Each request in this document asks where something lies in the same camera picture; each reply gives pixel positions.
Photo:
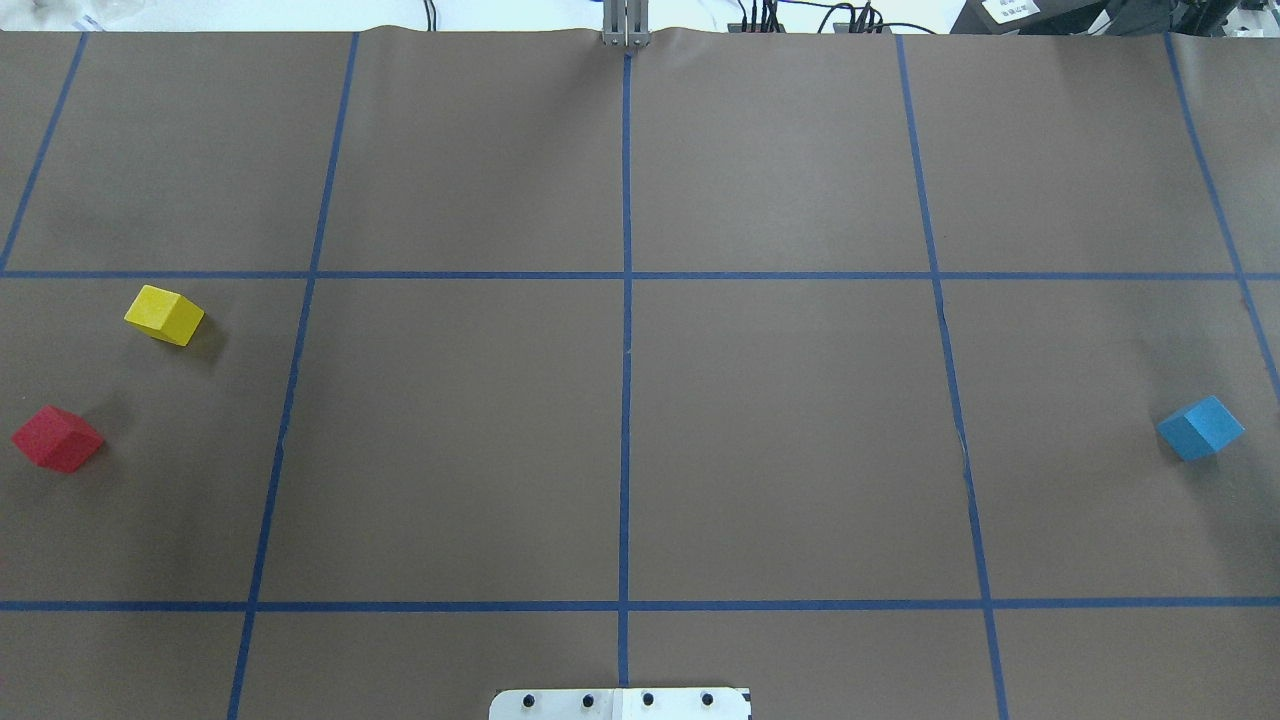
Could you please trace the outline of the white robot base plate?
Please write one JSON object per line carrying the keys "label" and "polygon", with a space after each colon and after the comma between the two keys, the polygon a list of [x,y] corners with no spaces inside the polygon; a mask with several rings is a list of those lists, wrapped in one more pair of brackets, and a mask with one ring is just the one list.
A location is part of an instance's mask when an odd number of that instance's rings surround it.
{"label": "white robot base plate", "polygon": [[489,719],[751,719],[748,689],[652,687],[511,689],[490,702]]}

